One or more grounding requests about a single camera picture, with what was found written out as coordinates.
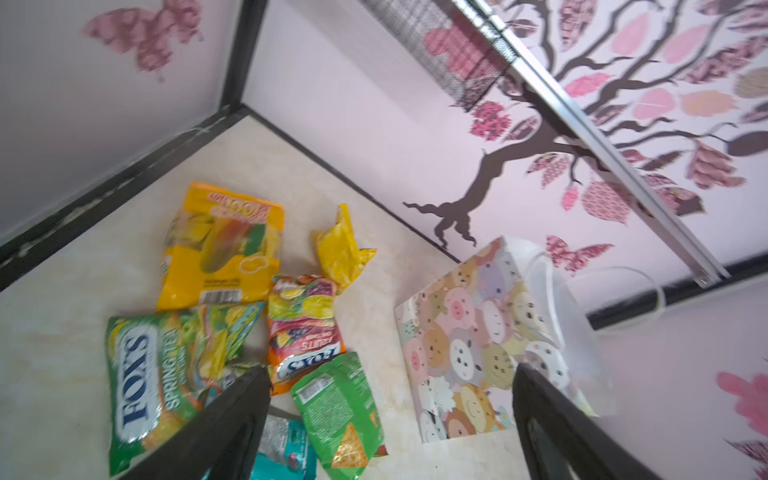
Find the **candy bag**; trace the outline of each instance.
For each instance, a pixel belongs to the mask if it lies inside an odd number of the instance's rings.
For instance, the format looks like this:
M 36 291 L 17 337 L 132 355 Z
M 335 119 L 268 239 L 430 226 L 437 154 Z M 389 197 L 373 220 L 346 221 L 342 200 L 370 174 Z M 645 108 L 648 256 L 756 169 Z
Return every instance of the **candy bag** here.
M 204 305 L 109 319 L 107 359 L 113 429 L 110 475 L 168 440 L 223 386 L 263 303 Z
M 339 205 L 336 225 L 319 234 L 315 244 L 323 272 L 336 282 L 339 293 L 360 276 L 366 264 L 376 255 L 373 248 L 358 250 L 346 204 Z
M 357 480 L 384 443 L 357 353 L 339 355 L 306 374 L 291 396 L 331 480 Z
M 192 183 L 166 238 L 157 308 L 266 299 L 284 223 L 281 205 Z
M 302 422 L 267 415 L 250 480 L 314 480 L 317 455 Z
M 323 276 L 278 276 L 267 303 L 272 395 L 288 392 L 298 375 L 344 353 L 333 316 L 336 284 Z

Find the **gift bag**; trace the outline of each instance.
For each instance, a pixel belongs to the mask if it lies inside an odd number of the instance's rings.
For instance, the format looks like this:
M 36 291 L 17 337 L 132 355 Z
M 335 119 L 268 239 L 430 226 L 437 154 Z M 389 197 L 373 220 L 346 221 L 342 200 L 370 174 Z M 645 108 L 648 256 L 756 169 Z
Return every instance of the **gift bag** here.
M 424 442 L 514 428 L 520 363 L 587 415 L 615 410 L 594 330 L 535 243 L 497 238 L 395 317 Z

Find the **marble tabletop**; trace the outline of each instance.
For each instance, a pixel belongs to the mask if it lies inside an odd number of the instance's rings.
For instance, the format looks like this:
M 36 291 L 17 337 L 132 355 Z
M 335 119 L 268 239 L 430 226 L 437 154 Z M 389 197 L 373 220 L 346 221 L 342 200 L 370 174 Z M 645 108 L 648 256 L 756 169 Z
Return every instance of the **marble tabletop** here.
M 104 330 L 151 311 L 163 239 L 190 182 L 286 208 L 283 272 L 319 273 L 310 243 L 347 203 L 361 247 L 379 252 L 336 301 L 360 354 L 389 456 L 363 478 L 528 478 L 515 431 L 422 444 L 393 309 L 455 264 L 252 118 L 245 118 L 0 293 L 0 478 L 107 478 L 111 435 Z M 266 347 L 266 326 L 248 339 Z M 272 405 L 295 412 L 288 396 Z M 318 478 L 327 478 L 320 468 Z

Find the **yellow wrapper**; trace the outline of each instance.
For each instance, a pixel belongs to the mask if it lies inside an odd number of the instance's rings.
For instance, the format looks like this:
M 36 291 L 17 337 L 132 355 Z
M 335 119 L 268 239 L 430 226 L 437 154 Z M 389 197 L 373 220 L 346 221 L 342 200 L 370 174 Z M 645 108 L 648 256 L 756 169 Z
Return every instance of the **yellow wrapper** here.
M 376 255 L 375 248 L 357 248 L 346 204 L 339 205 L 336 225 L 318 235 L 315 242 L 323 272 L 336 282 L 338 293 L 351 285 Z
M 193 183 L 168 232 L 157 308 L 266 299 L 284 224 L 282 205 Z

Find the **green chip bag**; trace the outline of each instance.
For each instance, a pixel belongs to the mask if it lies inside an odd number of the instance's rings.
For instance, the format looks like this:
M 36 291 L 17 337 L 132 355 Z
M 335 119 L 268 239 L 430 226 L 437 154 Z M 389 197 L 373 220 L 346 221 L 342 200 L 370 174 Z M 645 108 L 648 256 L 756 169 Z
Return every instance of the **green chip bag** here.
M 263 303 L 200 305 L 109 319 L 110 475 L 160 446 L 221 393 Z
M 331 480 L 357 480 L 384 443 L 357 353 L 339 355 L 306 374 L 291 395 Z

